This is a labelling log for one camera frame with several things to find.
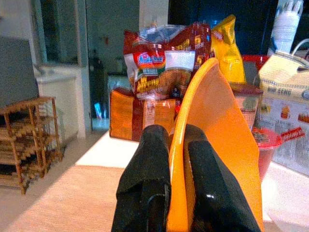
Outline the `black appliance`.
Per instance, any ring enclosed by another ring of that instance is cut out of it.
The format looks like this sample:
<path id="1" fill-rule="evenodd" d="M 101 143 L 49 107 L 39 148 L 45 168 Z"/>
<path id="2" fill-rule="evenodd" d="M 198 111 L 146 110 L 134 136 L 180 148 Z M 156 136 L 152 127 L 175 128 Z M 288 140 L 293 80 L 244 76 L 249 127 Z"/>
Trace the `black appliance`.
<path id="1" fill-rule="evenodd" d="M 0 36 L 0 108 L 38 96 L 29 42 Z"/>

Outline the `white plastic wrapped stack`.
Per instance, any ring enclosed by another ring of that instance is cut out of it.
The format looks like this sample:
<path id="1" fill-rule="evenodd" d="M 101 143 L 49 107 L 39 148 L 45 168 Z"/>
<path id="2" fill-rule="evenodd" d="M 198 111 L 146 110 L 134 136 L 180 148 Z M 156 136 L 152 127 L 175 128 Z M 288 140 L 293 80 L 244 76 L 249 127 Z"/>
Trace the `white plastic wrapped stack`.
<path id="1" fill-rule="evenodd" d="M 290 53 L 303 11 L 303 0 L 286 0 L 278 6 L 267 55 Z"/>

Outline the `orange brown noodle carton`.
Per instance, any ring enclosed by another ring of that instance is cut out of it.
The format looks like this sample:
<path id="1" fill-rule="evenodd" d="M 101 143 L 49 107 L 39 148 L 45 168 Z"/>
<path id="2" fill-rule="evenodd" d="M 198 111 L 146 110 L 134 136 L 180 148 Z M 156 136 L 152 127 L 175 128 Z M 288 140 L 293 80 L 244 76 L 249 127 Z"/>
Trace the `orange brown noodle carton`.
<path id="1" fill-rule="evenodd" d="M 118 87 L 110 93 L 110 136 L 139 141 L 143 129 L 153 124 L 170 134 L 181 103 L 179 99 L 139 100 L 131 90 Z"/>

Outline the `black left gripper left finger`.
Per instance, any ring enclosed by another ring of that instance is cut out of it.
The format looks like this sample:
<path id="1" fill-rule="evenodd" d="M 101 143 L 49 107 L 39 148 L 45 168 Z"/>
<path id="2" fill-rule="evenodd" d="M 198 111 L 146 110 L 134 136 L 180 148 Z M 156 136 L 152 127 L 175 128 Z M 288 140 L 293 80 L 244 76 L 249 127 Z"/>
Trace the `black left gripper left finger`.
<path id="1" fill-rule="evenodd" d="M 150 125 L 121 175 L 111 232 L 166 232 L 170 197 L 169 135 Z"/>

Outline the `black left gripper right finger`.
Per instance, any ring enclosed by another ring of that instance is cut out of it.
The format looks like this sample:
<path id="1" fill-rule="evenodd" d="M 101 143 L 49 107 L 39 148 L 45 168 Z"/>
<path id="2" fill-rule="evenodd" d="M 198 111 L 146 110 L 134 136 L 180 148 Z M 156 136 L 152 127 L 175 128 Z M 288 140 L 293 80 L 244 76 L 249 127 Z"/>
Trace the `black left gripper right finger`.
<path id="1" fill-rule="evenodd" d="M 189 232 L 261 232 L 238 181 L 191 124 L 185 128 L 184 170 Z"/>

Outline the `red lidded plastic container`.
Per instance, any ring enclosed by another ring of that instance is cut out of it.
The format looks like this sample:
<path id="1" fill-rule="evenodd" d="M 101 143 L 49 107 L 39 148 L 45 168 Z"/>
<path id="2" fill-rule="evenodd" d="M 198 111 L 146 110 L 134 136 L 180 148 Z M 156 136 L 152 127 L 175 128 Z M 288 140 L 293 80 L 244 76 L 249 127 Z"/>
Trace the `red lidded plastic container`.
<path id="1" fill-rule="evenodd" d="M 282 138 L 275 131 L 267 128 L 254 127 L 252 134 L 259 148 L 258 168 L 262 182 L 275 151 L 282 145 Z"/>

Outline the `red lidded sauce jar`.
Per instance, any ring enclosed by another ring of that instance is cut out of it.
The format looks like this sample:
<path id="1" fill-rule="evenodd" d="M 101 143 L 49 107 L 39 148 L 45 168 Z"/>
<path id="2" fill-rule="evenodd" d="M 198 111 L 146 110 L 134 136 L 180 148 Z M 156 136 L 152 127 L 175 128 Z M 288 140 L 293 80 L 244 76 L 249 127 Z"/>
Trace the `red lidded sauce jar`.
<path id="1" fill-rule="evenodd" d="M 245 120 L 252 130 L 263 91 L 249 84 L 231 83 L 230 86 Z"/>

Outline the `red instant noodle pack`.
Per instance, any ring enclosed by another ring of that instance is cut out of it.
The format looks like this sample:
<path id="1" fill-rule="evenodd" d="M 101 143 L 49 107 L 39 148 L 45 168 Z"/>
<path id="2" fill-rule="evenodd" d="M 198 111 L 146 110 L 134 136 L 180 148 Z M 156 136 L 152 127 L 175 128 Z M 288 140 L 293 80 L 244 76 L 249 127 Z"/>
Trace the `red instant noodle pack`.
<path id="1" fill-rule="evenodd" d="M 138 99 L 183 98 L 194 74 L 210 57 L 211 28 L 195 22 L 126 30 L 123 53 L 128 80 Z"/>

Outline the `orange plastic plate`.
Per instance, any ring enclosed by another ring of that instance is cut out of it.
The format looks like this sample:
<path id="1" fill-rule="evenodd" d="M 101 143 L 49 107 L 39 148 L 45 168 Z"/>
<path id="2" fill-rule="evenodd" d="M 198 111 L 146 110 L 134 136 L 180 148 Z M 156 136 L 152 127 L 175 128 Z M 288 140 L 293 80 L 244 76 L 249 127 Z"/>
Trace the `orange plastic plate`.
<path id="1" fill-rule="evenodd" d="M 181 104 L 169 151 L 171 201 L 167 232 L 189 232 L 183 168 L 187 124 L 203 130 L 223 163 L 238 181 L 259 229 L 263 229 L 259 149 L 216 58 L 194 75 Z"/>

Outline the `beige woven table mat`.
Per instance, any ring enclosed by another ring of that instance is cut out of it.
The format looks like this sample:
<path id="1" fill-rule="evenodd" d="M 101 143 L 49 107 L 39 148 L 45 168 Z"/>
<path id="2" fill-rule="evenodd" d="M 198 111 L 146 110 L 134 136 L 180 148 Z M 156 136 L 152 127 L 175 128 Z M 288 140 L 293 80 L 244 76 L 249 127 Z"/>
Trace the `beige woven table mat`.
<path id="1" fill-rule="evenodd" d="M 111 232 L 122 168 L 72 166 L 26 194 L 0 192 L 0 232 Z"/>

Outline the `yellow snack bag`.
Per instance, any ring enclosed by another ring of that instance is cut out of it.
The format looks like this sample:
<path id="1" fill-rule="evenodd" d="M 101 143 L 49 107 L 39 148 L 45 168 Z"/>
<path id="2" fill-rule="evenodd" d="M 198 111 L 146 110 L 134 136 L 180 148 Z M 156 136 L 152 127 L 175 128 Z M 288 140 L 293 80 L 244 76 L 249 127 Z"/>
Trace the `yellow snack bag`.
<path id="1" fill-rule="evenodd" d="M 221 73 L 228 82 L 245 84 L 242 56 L 236 44 L 236 17 L 229 15 L 211 30 L 211 54 L 218 59 Z"/>

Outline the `red plastic tub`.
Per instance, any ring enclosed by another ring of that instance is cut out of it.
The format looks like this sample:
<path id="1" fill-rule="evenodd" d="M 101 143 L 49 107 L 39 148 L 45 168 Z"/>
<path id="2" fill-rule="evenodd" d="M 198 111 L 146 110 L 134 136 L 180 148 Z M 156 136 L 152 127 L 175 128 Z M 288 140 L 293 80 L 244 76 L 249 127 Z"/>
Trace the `red plastic tub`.
<path id="1" fill-rule="evenodd" d="M 267 55 L 242 55 L 246 81 L 250 85 L 259 86 L 259 70 L 269 59 Z"/>

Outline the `wooden shelf rack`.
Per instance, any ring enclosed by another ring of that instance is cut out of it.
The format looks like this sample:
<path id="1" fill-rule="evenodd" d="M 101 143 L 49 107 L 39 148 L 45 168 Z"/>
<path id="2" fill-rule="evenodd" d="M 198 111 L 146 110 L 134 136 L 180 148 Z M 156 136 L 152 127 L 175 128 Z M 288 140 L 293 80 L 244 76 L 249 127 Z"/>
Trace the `wooden shelf rack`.
<path id="1" fill-rule="evenodd" d="M 62 159 L 54 97 L 0 108 L 0 187 L 25 194 L 30 180 L 43 178 Z"/>

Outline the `white cracker tin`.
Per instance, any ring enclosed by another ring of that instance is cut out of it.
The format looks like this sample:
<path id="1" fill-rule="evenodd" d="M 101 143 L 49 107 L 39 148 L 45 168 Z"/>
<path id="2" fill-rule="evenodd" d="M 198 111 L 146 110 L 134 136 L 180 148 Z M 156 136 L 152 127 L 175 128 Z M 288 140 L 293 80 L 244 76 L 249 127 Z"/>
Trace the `white cracker tin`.
<path id="1" fill-rule="evenodd" d="M 309 176 L 309 61 L 277 51 L 258 72 L 258 126 L 281 135 L 273 161 Z"/>

